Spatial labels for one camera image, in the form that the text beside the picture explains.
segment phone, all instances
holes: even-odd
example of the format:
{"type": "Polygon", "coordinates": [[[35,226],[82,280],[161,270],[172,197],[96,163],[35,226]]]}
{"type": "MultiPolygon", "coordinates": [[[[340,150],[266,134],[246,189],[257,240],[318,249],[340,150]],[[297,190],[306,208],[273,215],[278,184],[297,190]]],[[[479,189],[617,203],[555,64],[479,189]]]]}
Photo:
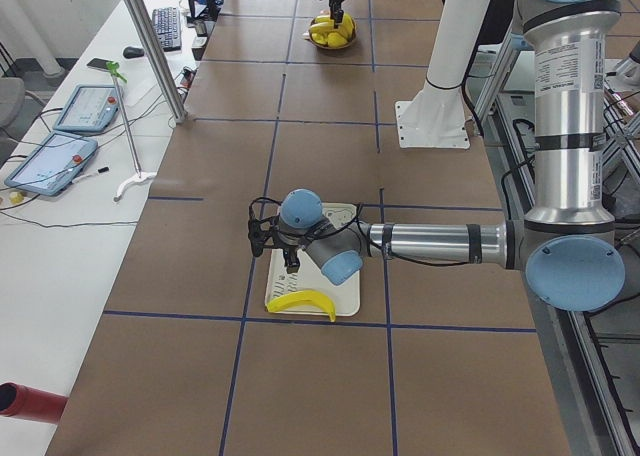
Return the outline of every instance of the phone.
{"type": "Polygon", "coordinates": [[[109,61],[106,59],[93,58],[91,61],[87,63],[88,68],[97,69],[99,71],[109,71],[107,69],[107,63],[109,61]]]}

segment white desk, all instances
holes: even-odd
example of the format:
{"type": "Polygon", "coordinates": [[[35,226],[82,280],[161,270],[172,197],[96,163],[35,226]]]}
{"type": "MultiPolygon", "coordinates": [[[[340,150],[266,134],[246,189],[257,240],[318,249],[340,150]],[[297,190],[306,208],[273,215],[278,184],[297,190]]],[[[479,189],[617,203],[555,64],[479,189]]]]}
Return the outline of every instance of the white desk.
{"type": "MultiPolygon", "coordinates": [[[[179,0],[145,0],[148,8],[176,6],[179,0]]],[[[182,51],[165,53],[172,74],[183,66],[195,67],[191,43],[195,31],[184,27],[182,51]]],[[[125,60],[124,47],[140,46],[124,3],[113,11],[73,71],[49,102],[48,108],[64,106],[78,84],[109,84],[108,73],[86,68],[94,57],[121,63],[127,77],[125,100],[130,119],[140,115],[160,95],[147,58],[125,60]]],[[[49,125],[57,114],[45,115],[49,125]]],[[[118,116],[114,124],[121,122],[118,116]]],[[[138,154],[146,171],[160,165],[174,126],[166,103],[133,125],[138,154]]],[[[97,137],[99,144],[118,134],[97,137]]],[[[24,141],[40,143],[48,134],[38,121],[24,141]]],[[[13,154],[29,154],[33,146],[20,144],[13,154]]],[[[18,162],[0,169],[0,180],[18,162]]],[[[127,189],[119,203],[113,202],[118,185],[134,173],[125,136],[100,148],[85,172],[103,166],[108,173],[86,178],[55,198],[38,200],[10,214],[44,224],[136,221],[145,204],[149,184],[127,189]]],[[[9,203],[9,192],[0,196],[9,203]]],[[[42,229],[0,214],[2,270],[0,271],[0,382],[16,382],[68,395],[109,295],[134,226],[90,226],[42,229]]],[[[0,418],[0,454],[35,456],[44,454],[55,426],[11,418],[0,418]]]]}

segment office chair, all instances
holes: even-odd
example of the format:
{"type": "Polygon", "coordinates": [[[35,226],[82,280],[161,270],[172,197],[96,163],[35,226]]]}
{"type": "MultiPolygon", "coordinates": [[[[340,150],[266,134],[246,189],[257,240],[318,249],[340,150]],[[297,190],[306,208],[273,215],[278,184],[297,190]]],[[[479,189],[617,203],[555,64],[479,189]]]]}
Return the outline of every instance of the office chair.
{"type": "Polygon", "coordinates": [[[42,107],[46,106],[42,99],[25,89],[22,79],[0,78],[0,128],[5,129],[16,119],[27,96],[42,107]]]}

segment black mouse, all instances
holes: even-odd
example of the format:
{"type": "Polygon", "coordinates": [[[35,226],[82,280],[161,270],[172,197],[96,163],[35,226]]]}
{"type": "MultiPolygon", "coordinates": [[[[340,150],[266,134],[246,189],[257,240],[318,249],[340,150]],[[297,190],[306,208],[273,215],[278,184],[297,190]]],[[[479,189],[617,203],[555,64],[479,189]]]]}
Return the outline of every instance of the black mouse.
{"type": "Polygon", "coordinates": [[[144,49],[136,48],[135,46],[127,46],[124,48],[124,51],[122,51],[122,55],[126,59],[139,58],[140,56],[144,56],[144,49]]]}

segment green clip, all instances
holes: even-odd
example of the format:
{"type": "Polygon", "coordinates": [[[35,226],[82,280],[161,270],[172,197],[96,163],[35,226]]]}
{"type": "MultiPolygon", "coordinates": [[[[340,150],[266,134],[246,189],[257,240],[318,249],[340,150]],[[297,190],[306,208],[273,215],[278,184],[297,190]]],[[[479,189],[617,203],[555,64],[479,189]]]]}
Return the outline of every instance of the green clip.
{"type": "Polygon", "coordinates": [[[107,69],[109,70],[109,73],[111,74],[111,76],[120,78],[126,83],[127,79],[118,72],[119,67],[120,67],[120,63],[116,61],[107,61],[107,69]]]}

